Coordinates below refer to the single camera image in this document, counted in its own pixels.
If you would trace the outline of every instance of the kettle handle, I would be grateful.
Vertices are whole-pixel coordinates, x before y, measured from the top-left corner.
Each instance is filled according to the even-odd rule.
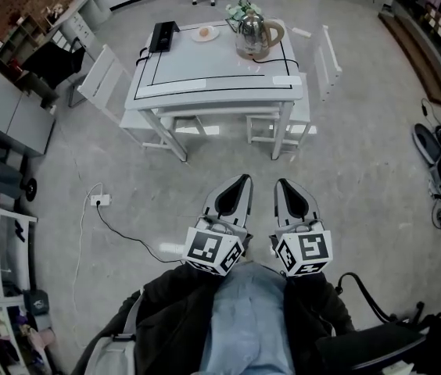
[[[264,21],[264,28],[266,29],[268,39],[270,39],[267,43],[269,47],[273,47],[279,43],[285,36],[285,28],[275,21]],[[271,39],[271,28],[278,32],[278,36],[276,36],[274,39]]]

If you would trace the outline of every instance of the black wheel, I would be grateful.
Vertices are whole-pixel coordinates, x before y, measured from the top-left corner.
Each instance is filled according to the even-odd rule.
[[[26,187],[24,188],[24,194],[26,195],[26,200],[32,202],[36,197],[37,189],[38,189],[38,185],[36,183],[36,179],[34,178],[29,179],[29,181],[26,184]]]

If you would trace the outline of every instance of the white plate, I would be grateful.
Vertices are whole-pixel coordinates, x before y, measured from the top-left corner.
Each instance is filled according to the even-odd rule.
[[[205,28],[208,29],[209,32],[208,35],[203,37],[202,35],[199,34],[199,32]],[[210,25],[208,27],[200,27],[198,29],[194,29],[193,32],[191,33],[191,39],[193,41],[212,41],[217,36],[219,36],[219,28],[212,27]]]

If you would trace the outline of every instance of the black jacket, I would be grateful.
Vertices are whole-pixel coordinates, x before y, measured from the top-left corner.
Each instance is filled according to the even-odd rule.
[[[144,286],[138,310],[135,365],[138,374],[184,374],[198,371],[212,316],[213,297],[223,277],[190,265],[169,270]],[[72,374],[82,375],[101,337],[120,333],[139,297],[135,292],[90,342]],[[344,303],[322,273],[293,278],[285,288],[285,322],[297,373],[316,373],[321,365],[314,342],[354,331]]]

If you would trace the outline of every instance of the silver kettle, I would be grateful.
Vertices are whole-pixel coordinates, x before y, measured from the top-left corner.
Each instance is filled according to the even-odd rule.
[[[278,35],[271,39],[271,29]],[[236,52],[244,59],[263,59],[269,49],[280,42],[285,35],[285,28],[274,21],[266,21],[252,9],[239,20],[236,35]]]

